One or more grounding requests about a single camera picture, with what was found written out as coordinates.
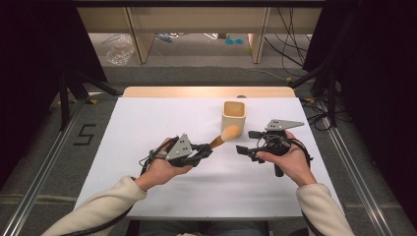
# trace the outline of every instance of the gray floor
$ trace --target gray floor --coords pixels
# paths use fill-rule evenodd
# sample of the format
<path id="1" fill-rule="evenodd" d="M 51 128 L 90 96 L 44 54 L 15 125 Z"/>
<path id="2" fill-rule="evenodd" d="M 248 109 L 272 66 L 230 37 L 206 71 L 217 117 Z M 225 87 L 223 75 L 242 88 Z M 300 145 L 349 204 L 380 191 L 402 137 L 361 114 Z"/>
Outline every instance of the gray floor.
<path id="1" fill-rule="evenodd" d="M 111 35 L 92 35 L 91 40 L 94 42 L 109 84 L 119 90 L 127 86 L 285 86 L 286 78 L 292 80 L 297 78 L 282 69 L 281 56 L 267 44 L 263 50 L 262 62 L 253 64 L 248 53 L 247 37 L 244 34 L 231 34 L 230 37 L 233 39 L 244 40 L 243 44 L 232 45 L 225 44 L 224 39 L 211 39 L 203 34 L 180 35 L 178 38 L 173 38 L 171 43 L 156 40 L 146 64 L 139 65 L 135 62 L 134 56 L 126 67 L 116 67 L 104 60 L 111 44 L 102 45 L 101 42 L 109 36 Z M 277 48 L 282 49 L 282 44 L 279 44 L 274 34 L 268 35 L 268 39 Z M 297 35 L 297 42 L 300 46 L 308 48 L 309 40 L 305 35 Z M 299 61 L 296 51 L 290 49 L 286 48 L 286 53 Z M 305 73 L 287 59 L 284 60 L 283 65 L 290 73 L 299 75 Z M 311 84 L 312 82 L 307 82 L 297 88 L 296 94 L 299 97 L 309 97 Z M 89 85 L 86 87 L 89 91 L 99 91 Z M 117 101 L 116 97 L 105 93 L 93 95 L 90 99 L 94 102 L 81 104 L 77 120 L 20 235 L 39 235 L 50 224 L 72 210 Z M 343 109 L 342 103 L 338 104 L 339 109 Z M 50 115 L 45 117 L 38 131 L 37 138 L 28 149 L 28 155 L 21 160 L 0 192 L 0 229 L 2 230 L 7 226 L 22 196 L 30 188 L 31 181 L 58 136 L 60 127 L 58 99 L 51 104 L 50 111 Z M 305 113 L 307 117 L 311 117 L 317 114 L 317 110 L 309 103 L 305 107 Z M 87 146 L 75 146 L 76 143 L 84 143 L 88 140 L 87 137 L 79 136 L 84 125 L 94 125 L 94 127 L 86 127 L 86 131 L 93 135 L 91 142 Z M 319 121 L 317 125 L 323 127 L 325 124 Z M 347 114 L 341 113 L 337 116 L 337 125 L 338 132 L 343 137 L 363 179 L 387 220 L 391 235 L 417 235 L 378 167 L 371 163 L 372 157 L 361 140 L 355 124 L 349 122 Z M 318 131 L 314 126 L 312 132 L 355 234 L 379 235 L 344 168 L 329 132 Z M 302 218 L 284 218 L 270 221 L 268 224 L 269 230 L 275 236 L 288 235 L 296 229 L 305 227 Z M 125 219 L 117 225 L 111 235 L 124 235 L 127 226 L 128 220 Z"/>

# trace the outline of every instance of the forearm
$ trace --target forearm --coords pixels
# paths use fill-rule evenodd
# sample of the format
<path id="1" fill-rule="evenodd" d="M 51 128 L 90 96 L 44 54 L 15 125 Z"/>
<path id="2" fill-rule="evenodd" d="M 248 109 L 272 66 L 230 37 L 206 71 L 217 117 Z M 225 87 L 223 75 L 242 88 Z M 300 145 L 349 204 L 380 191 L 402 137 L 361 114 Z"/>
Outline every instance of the forearm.
<path id="1" fill-rule="evenodd" d="M 103 225 L 146 197 L 131 177 L 123 177 L 112 189 L 96 194 L 53 224 L 43 235 L 62 235 Z"/>
<path id="2" fill-rule="evenodd" d="M 306 185 L 300 187 L 296 194 L 302 211 L 322 234 L 353 235 L 343 212 L 325 185 Z"/>

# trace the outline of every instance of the person's right hand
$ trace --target person's right hand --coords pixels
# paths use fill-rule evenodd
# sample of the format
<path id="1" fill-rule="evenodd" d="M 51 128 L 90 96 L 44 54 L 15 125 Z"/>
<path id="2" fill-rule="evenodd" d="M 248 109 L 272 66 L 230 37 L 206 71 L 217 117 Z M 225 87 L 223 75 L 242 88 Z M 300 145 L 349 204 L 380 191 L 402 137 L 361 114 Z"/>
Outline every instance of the person's right hand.
<path id="1" fill-rule="evenodd" d="M 295 139 L 294 135 L 285 131 L 288 139 Z M 265 161 L 277 164 L 282 172 L 290 177 L 299 187 L 309 184 L 316 184 L 316 178 L 311 172 L 306 156 L 298 146 L 291 145 L 289 151 L 283 156 L 274 155 L 269 152 L 258 151 L 257 157 Z"/>

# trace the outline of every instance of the person's left hand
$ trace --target person's left hand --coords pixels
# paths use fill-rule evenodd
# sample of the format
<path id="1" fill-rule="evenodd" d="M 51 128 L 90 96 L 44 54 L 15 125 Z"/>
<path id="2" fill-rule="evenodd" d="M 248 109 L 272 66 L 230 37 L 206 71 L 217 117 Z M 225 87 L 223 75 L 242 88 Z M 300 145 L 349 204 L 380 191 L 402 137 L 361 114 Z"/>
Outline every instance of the person's left hand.
<path id="1" fill-rule="evenodd" d="M 156 185 L 163 185 L 170 179 L 177 175 L 185 174 L 193 168 L 192 165 L 184 167 L 172 166 L 167 160 L 163 158 L 155 158 L 148 168 L 148 170 L 140 176 L 135 182 L 141 187 L 142 190 L 147 191 Z"/>

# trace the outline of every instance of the floor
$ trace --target floor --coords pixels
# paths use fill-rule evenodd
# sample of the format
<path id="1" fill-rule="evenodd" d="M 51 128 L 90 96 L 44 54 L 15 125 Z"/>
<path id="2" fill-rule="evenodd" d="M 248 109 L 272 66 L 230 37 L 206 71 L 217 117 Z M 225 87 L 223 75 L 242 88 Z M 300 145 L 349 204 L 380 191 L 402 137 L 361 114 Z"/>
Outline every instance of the floor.
<path id="1" fill-rule="evenodd" d="M 230 34 L 232 44 L 225 43 L 224 38 L 213 39 L 212 34 L 177 33 L 171 42 L 156 39 L 150 51 L 146 64 L 139 64 L 133 54 L 126 66 L 120 67 L 106 61 L 107 52 L 117 43 L 120 35 L 91 34 L 90 38 L 97 52 L 98 59 L 108 78 L 108 84 L 115 89 L 123 90 L 126 86 L 140 85 L 177 85 L 184 80 L 185 85 L 198 85 L 209 81 L 210 85 L 223 85 L 225 80 L 245 85 L 275 85 L 285 86 L 306 72 L 300 70 L 297 63 L 302 58 L 295 48 L 285 46 L 284 58 L 267 43 L 263 49 L 260 64 L 254 64 L 250 55 L 248 38 L 245 34 Z M 308 49 L 310 35 L 296 35 L 297 45 Z M 268 41 L 281 50 L 286 34 L 268 34 Z M 297 88 L 299 97 L 310 97 L 309 88 L 312 82 L 307 82 Z M 88 91 L 99 92 L 94 87 L 86 85 Z M 62 146 L 56 150 L 59 153 L 47 173 L 44 183 L 39 186 L 34 195 L 35 202 L 24 223 L 18 231 L 20 235 L 39 235 L 48 225 L 72 210 L 78 193 L 84 184 L 90 164 L 94 159 L 99 142 L 104 134 L 117 98 L 105 93 L 91 94 L 90 102 L 74 102 L 73 117 L 77 117 L 68 137 L 63 138 Z M 325 109 L 326 102 L 316 99 L 316 103 L 306 102 L 305 113 L 313 117 Z M 337 108 L 343 110 L 342 100 Z M 343 204 L 352 229 L 356 235 L 417 235 L 401 206 L 397 203 L 387 183 L 372 164 L 372 157 L 367 152 L 360 135 L 350 122 L 346 113 L 337 115 L 337 129 L 320 131 L 326 128 L 326 119 L 317 120 L 312 124 L 312 132 L 320 148 L 328 174 L 333 182 L 337 195 Z M 14 174 L 0 192 L 0 228 L 6 229 L 11 216 L 17 212 L 18 206 L 28 190 L 33 189 L 31 183 L 36 178 L 40 168 L 43 168 L 45 158 L 51 156 L 51 147 L 55 147 L 59 138 L 60 106 L 56 99 L 50 108 L 50 115 L 45 118 L 42 129 L 37 134 Z M 75 143 L 85 143 L 86 137 L 80 137 L 80 131 L 87 130 L 93 134 L 88 145 L 76 146 Z M 359 180 L 351 174 L 359 175 Z M 382 214 L 374 217 L 373 213 Z M 120 222 L 111 235 L 124 235 L 128 220 Z M 301 217 L 284 218 L 268 223 L 273 235 L 288 235 L 305 227 Z"/>

